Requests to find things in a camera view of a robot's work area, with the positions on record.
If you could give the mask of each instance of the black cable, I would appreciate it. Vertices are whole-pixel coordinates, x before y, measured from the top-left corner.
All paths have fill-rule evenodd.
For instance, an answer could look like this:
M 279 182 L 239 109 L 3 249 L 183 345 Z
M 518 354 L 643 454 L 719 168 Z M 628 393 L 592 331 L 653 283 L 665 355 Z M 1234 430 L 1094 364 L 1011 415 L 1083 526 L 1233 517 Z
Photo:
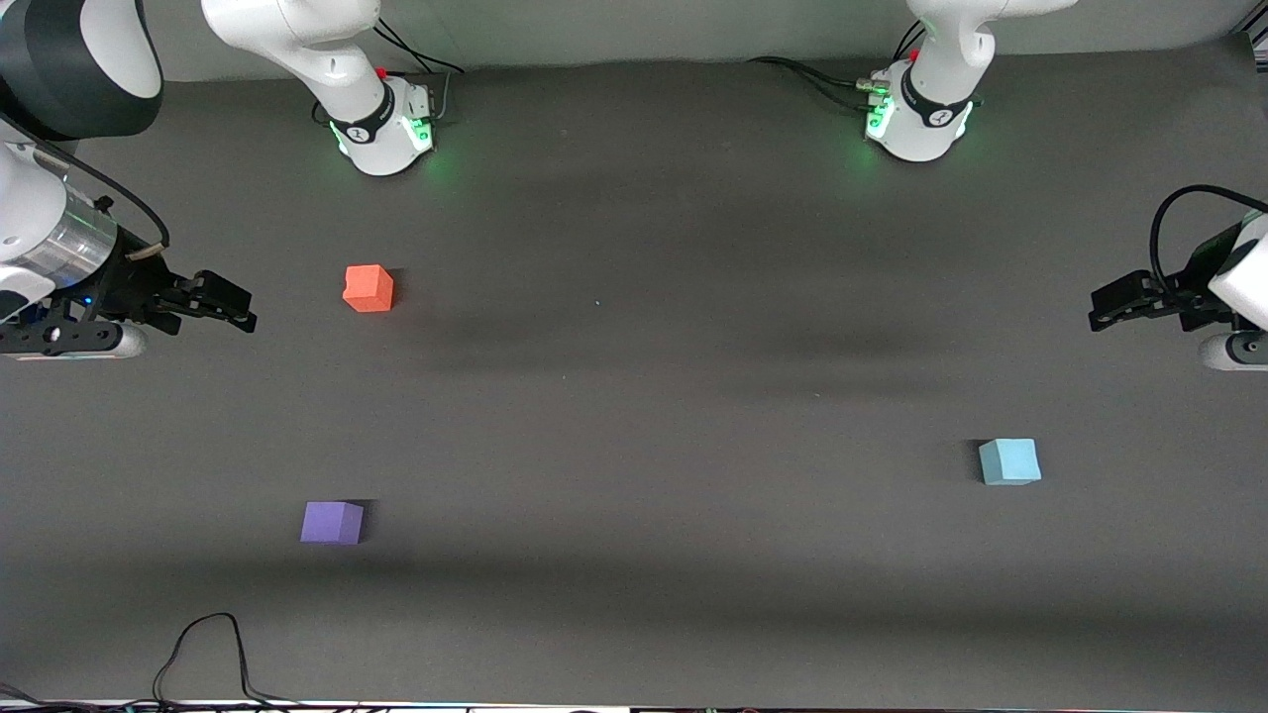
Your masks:
M 757 62 L 760 65 L 779 65 L 781 67 L 787 67 L 798 74 L 810 75 L 814 79 L 831 84 L 832 86 L 843 86 L 848 89 L 855 89 L 855 82 L 848 79 L 834 77 L 827 72 L 822 72 L 805 62 L 798 62 L 796 60 L 789 60 L 787 57 L 776 57 L 773 55 L 763 55 L 761 57 L 753 57 L 749 62 Z
M 1264 13 L 1268 13 L 1268 5 L 1260 8 L 1259 11 L 1255 13 L 1255 16 L 1246 20 L 1246 24 L 1241 25 L 1241 32 L 1250 32 L 1250 28 L 1264 16 Z
M 167 249 L 169 245 L 171 245 L 171 232 L 167 230 L 167 223 L 162 222 L 162 218 L 158 217 L 158 213 L 156 213 L 155 209 L 151 208 L 148 203 L 142 200 L 136 193 L 132 193 L 119 181 L 103 174 L 101 171 L 94 169 L 93 166 L 85 164 L 84 161 L 79 160 L 68 151 L 63 151 L 61 146 L 57 146 L 49 141 L 44 141 L 43 138 L 36 136 L 34 132 L 22 126 L 13 117 L 0 113 L 0 119 L 6 121 L 10 126 L 13 126 L 13 128 L 18 129 L 19 133 L 33 141 L 36 146 L 38 146 L 46 154 L 53 156 L 55 159 L 62 161 L 63 164 L 75 166 L 76 169 L 84 171 L 85 174 L 113 188 L 115 193 L 127 198 L 129 203 L 139 208 L 141 212 L 145 213 L 147 218 L 150 218 L 150 221 L 155 225 L 155 227 L 158 228 L 158 236 L 160 236 L 158 244 L 151 245 L 150 247 L 142 247 L 136 252 L 128 254 L 127 258 L 129 260 L 141 260 L 143 258 L 152 258 L 153 255 L 162 252 L 164 250 Z
M 418 55 L 416 55 L 416 53 L 413 52 L 413 49 L 410 49 L 410 48 L 408 48 L 408 47 L 406 47 L 406 46 L 404 46 L 403 43 L 401 43 L 401 42 L 397 42 L 396 39 L 392 39 L 391 37 L 388 37 L 388 34 L 387 34 L 385 32 L 383 32 L 382 29 L 379 29 L 379 28 L 377 28 L 377 27 L 374 28 L 374 34 L 377 34 L 377 36 L 382 37 L 383 39 L 387 39 L 387 41 L 388 41 L 388 44 L 391 44 L 391 46 L 393 46 L 393 47 L 397 47 L 397 48 L 399 48 L 399 49 L 404 49 L 406 52 L 408 52 L 408 53 L 410 53 L 410 55 L 411 55 L 411 56 L 413 57 L 413 61 L 415 61 L 415 62 L 418 62 L 420 65 L 422 65 L 422 70 L 424 70 L 425 72 L 427 72 L 429 75 L 431 75 L 431 74 L 435 74 L 435 72 L 434 72 L 434 71 L 431 70 L 431 67 L 430 67 L 430 66 L 427 66 L 427 62 L 426 62 L 426 61 L 424 61 L 424 58 L 422 58 L 422 57 L 420 57 Z
M 912 34 L 912 30 L 914 30 L 915 28 L 919 28 L 921 32 L 917 32 L 915 37 L 910 37 L 910 39 L 908 39 L 908 37 Z M 921 20 L 915 20 L 914 23 L 912 23 L 912 27 L 907 28 L 907 32 L 903 33 L 903 39 L 898 41 L 898 49 L 894 49 L 894 58 L 891 61 L 896 62 L 898 58 L 903 56 L 903 52 L 905 52 L 908 47 L 914 44 L 915 41 L 919 39 L 921 36 L 923 34 L 924 34 L 924 23 L 922 23 Z
M 799 76 L 803 80 L 805 80 L 805 82 L 809 84 L 810 88 L 813 88 L 815 91 L 818 91 L 820 95 L 823 95 L 828 101 L 832 101 L 833 104 L 836 104 L 837 107 L 841 107 L 843 109 L 850 109 L 852 112 L 862 112 L 862 113 L 867 113 L 867 112 L 871 110 L 871 107 L 867 107 L 866 104 L 853 104 L 853 103 L 850 103 L 850 101 L 847 101 L 847 100 L 837 96 L 836 94 L 833 94 L 832 91 L 829 91 L 828 88 L 825 88 L 822 84 L 819 84 L 819 81 L 815 81 L 815 80 L 820 80 L 820 76 L 822 77 L 827 77 L 828 80 L 837 81 L 837 82 L 843 82 L 844 80 L 838 80 L 836 77 L 825 75 L 825 74 L 820 72 L 819 70 L 815 70 L 814 67 L 805 66 L 801 62 L 798 62 L 795 60 L 787 60 L 785 57 L 753 57 L 752 60 L 749 60 L 749 62 L 757 62 L 757 63 L 762 63 L 762 65 L 776 65 L 776 66 L 781 66 L 781 67 L 786 67 L 789 70 L 792 70 L 792 74 L 795 74 L 796 76 Z M 850 86 L 850 88 L 853 88 L 853 82 L 850 82 L 848 85 L 846 85 L 846 84 L 837 84 L 834 86 Z
M 185 636 L 189 634 L 189 632 L 198 624 L 202 624 L 203 622 L 208 619 L 214 619 L 217 617 L 223 617 L 228 619 L 230 624 L 233 625 L 233 642 L 237 644 L 237 656 L 238 656 L 238 688 L 242 689 L 242 695 L 250 698 L 251 700 L 255 700 L 256 703 L 265 705 L 266 708 L 285 710 L 284 708 L 276 708 L 275 705 L 269 703 L 269 700 L 270 699 L 290 700 L 290 699 L 281 698 L 280 695 L 271 695 L 264 693 L 256 689 L 254 685 L 251 685 L 251 672 L 246 664 L 246 648 L 242 646 L 242 629 L 238 628 L 237 617 L 230 614 L 228 612 L 217 612 L 214 614 L 199 617 L 198 619 L 194 619 L 193 622 L 186 624 L 184 629 L 181 629 L 180 636 L 176 637 L 175 646 L 171 647 L 171 656 L 169 656 L 167 662 L 164 664 L 161 669 L 158 669 L 158 672 L 155 674 L 153 681 L 151 681 L 150 684 L 150 694 L 153 698 L 153 700 L 157 700 L 160 703 L 166 703 L 166 699 L 162 697 L 162 681 L 167 676 L 167 671 L 176 662 L 176 658 L 180 657 L 180 646 L 185 642 Z
M 406 41 L 404 41 L 404 39 L 403 39 L 403 38 L 401 37 L 401 34 L 399 34 L 399 33 L 397 33 L 397 30 L 396 30 L 396 29 L 393 29 L 393 28 L 392 28 L 392 25 L 389 25 L 389 24 L 387 23 L 387 20 L 384 20 L 383 18 L 379 18 L 379 24 L 380 24 L 380 25 L 383 25 L 383 29 L 385 29 L 385 30 L 388 30 L 389 33 L 392 33 L 392 37 L 388 37 L 388 36 L 383 34 L 383 33 L 382 33 L 382 32 L 379 30 L 379 28 L 377 28 L 377 27 L 375 27 L 375 28 L 374 28 L 374 32 L 375 32 L 375 33 L 378 33 L 378 36 L 379 36 L 379 37 L 382 37 L 383 39 L 387 39 L 387 41 L 388 41 L 388 42 L 391 42 L 392 44 L 396 44 L 396 46 L 397 46 L 397 47 L 399 47 L 401 49 L 404 49 L 404 51 L 406 51 L 406 52 L 408 52 L 410 55 L 413 55 L 413 58 L 415 58 L 415 60 L 416 60 L 416 61 L 417 61 L 417 62 L 418 62 L 420 65 L 422 65 L 424 67 L 426 67 L 426 66 L 427 66 L 427 62 L 435 62 L 435 63 L 437 63 L 437 65 L 443 65 L 443 66 L 445 66 L 445 67 L 449 67 L 449 69 L 454 70 L 455 72 L 458 72 L 458 74 L 460 74 L 460 75 L 462 75 L 462 74 L 467 74 L 467 70 L 464 70 L 464 69 L 459 67 L 458 65 L 454 65 L 453 62 L 446 62 L 446 61 L 444 61 L 444 60 L 437 60 L 436 57 L 430 57 L 430 56 L 427 56 L 427 55 L 424 55 L 422 52 L 418 52 L 418 51 L 417 51 L 417 49 L 415 49 L 413 47 L 410 47 L 410 43 L 408 43 L 408 42 L 406 42 Z M 431 69 L 430 69 L 430 67 L 427 69 L 427 72 L 429 72 L 429 74 L 432 74 L 432 72 L 431 72 Z
M 1149 265 L 1154 270 L 1154 279 L 1161 285 L 1163 292 L 1172 301 L 1173 304 L 1178 306 L 1182 311 L 1192 311 L 1188 306 L 1181 304 L 1181 298 L 1175 293 L 1175 288 L 1172 287 L 1170 280 L 1167 279 L 1167 273 L 1163 271 L 1163 261 L 1158 255 L 1158 244 L 1160 242 L 1159 235 L 1163 230 L 1163 218 L 1167 217 L 1167 211 L 1170 209 L 1172 204 L 1188 195 L 1189 193 L 1210 193 L 1212 195 L 1219 195 L 1226 200 L 1234 203 L 1240 203 L 1246 208 L 1254 208 L 1268 214 L 1268 203 L 1250 198 L 1249 195 L 1238 193 L 1236 190 L 1229 190 L 1227 188 L 1221 188 L 1219 185 L 1207 184 L 1194 184 L 1186 185 L 1184 188 L 1177 190 L 1175 193 L 1167 197 L 1163 204 L 1158 207 L 1158 212 L 1154 213 L 1154 225 L 1149 228 Z
M 907 55 L 907 52 L 908 52 L 908 51 L 909 51 L 909 49 L 910 49 L 912 47 L 914 47 L 914 46 L 915 46 L 915 43 L 917 43 L 917 42 L 919 42 L 922 37 L 924 37 L 924 28 L 923 28 L 923 27 L 921 28 L 921 32 L 915 33 L 915 37 L 913 37 L 913 38 L 910 39 L 910 42 L 908 42 L 907 44 L 904 44 L 904 46 L 903 46 L 903 47 L 902 47 L 902 48 L 900 48 L 900 49 L 898 51 L 898 57 L 895 57 L 895 61 L 896 61 L 898 58 L 902 58 L 902 56 L 903 56 L 903 55 Z

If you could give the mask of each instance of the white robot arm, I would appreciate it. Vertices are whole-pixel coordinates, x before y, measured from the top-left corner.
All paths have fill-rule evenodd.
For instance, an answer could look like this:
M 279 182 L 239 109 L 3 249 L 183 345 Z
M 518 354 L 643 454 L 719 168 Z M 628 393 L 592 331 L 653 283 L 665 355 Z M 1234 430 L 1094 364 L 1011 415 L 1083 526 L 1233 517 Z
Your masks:
M 1158 258 L 1159 228 L 1167 211 L 1183 195 L 1211 193 L 1254 211 L 1244 221 L 1207 240 L 1183 270 L 1163 273 Z M 1140 317 L 1179 316 L 1181 329 L 1212 324 L 1232 331 L 1202 343 L 1202 362 L 1225 372 L 1268 372 L 1268 203 L 1215 186 L 1191 185 L 1158 208 L 1150 232 L 1150 269 L 1136 270 L 1092 293 L 1088 321 L 1102 331 Z
M 203 15 L 226 44 L 299 77 L 330 114 L 340 150 L 363 173 L 399 173 L 431 150 L 427 90 L 380 77 L 351 42 L 335 44 L 374 27 L 379 0 L 203 0 Z
M 180 316 L 255 329 L 250 293 L 210 271 L 171 273 L 157 214 L 52 143 L 153 122 L 162 74 L 143 16 L 139 0 L 0 0 L 0 354 L 134 356 L 146 345 L 134 325 L 176 334 Z M 68 186 L 67 165 L 137 202 L 164 240 L 142 241 L 108 199 Z
M 970 98 L 995 57 L 985 23 L 1042 15 L 1078 0 L 907 0 L 928 37 L 919 58 L 872 72 L 890 91 L 869 118 L 866 136 L 905 161 L 932 161 L 964 136 Z

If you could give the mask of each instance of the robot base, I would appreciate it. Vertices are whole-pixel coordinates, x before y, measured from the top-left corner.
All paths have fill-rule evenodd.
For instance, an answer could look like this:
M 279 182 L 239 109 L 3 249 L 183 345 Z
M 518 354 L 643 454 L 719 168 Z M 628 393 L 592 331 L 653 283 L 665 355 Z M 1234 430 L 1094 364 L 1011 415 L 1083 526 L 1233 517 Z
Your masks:
M 909 60 L 894 62 L 889 69 L 872 72 L 874 80 L 888 81 L 898 88 L 903 75 L 910 69 Z M 950 117 L 946 126 L 931 128 L 919 112 L 908 104 L 902 91 L 890 90 L 885 99 L 867 117 L 865 136 L 885 147 L 904 161 L 926 162 L 940 159 L 951 145 L 964 136 L 965 122 L 973 112 L 970 103 L 957 117 Z
M 427 88 L 415 86 L 401 77 L 388 77 L 384 84 L 393 95 L 392 118 L 379 129 L 374 141 L 356 143 L 331 124 L 331 131 L 339 140 L 339 150 L 363 174 L 372 176 L 398 174 L 432 147 L 431 96 Z

